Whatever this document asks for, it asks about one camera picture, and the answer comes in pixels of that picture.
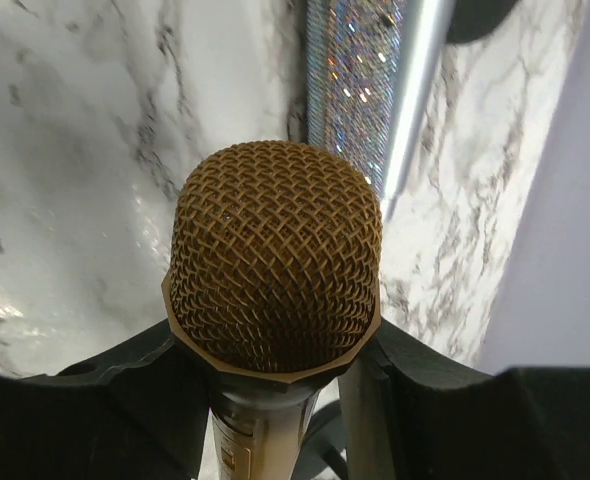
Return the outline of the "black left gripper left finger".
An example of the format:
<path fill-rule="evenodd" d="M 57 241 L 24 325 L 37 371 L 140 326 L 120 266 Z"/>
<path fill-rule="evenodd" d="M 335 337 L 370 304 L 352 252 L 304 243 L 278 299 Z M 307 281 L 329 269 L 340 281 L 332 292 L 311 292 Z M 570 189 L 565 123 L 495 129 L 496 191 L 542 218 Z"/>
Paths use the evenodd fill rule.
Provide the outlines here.
<path fill-rule="evenodd" d="M 57 375 L 0 376 L 0 479 L 195 479 L 207 417 L 160 322 Z"/>

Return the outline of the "gold handheld microphone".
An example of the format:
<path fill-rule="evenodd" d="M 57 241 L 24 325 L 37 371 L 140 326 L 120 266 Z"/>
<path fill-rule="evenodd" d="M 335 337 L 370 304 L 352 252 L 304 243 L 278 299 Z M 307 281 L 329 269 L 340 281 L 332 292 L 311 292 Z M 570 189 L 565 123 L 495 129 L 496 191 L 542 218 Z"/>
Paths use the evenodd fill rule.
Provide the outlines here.
<path fill-rule="evenodd" d="M 240 143 L 189 175 L 162 294 L 206 380 L 221 478 L 291 476 L 320 391 L 380 326 L 381 241 L 364 175 L 319 148 Z"/>

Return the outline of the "silver mesh condenser microphone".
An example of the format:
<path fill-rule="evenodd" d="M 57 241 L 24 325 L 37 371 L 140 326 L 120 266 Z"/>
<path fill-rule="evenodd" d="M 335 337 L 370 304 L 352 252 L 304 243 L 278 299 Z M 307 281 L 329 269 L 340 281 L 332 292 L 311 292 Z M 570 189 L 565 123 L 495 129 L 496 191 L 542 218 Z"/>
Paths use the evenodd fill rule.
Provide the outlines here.
<path fill-rule="evenodd" d="M 381 191 L 382 213 L 386 217 L 392 214 L 406 185 L 454 6 L 450 0 L 406 3 Z"/>

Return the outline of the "rhinestone handheld microphone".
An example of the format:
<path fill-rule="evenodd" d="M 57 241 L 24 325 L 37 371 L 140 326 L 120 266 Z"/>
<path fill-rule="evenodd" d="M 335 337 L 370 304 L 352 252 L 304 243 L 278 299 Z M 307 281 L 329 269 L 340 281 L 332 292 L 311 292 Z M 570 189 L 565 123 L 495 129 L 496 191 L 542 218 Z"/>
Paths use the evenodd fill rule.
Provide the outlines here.
<path fill-rule="evenodd" d="M 309 1 L 308 143 L 384 185 L 405 1 Z"/>

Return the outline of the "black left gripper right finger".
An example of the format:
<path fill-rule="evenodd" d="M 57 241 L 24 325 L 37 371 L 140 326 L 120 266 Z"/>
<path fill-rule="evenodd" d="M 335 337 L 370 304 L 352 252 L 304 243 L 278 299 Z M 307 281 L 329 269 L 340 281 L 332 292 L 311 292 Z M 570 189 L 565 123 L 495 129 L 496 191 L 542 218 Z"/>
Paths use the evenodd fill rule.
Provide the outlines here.
<path fill-rule="evenodd" d="M 590 368 L 491 376 L 386 322 L 339 389 L 353 479 L 590 479 Z"/>

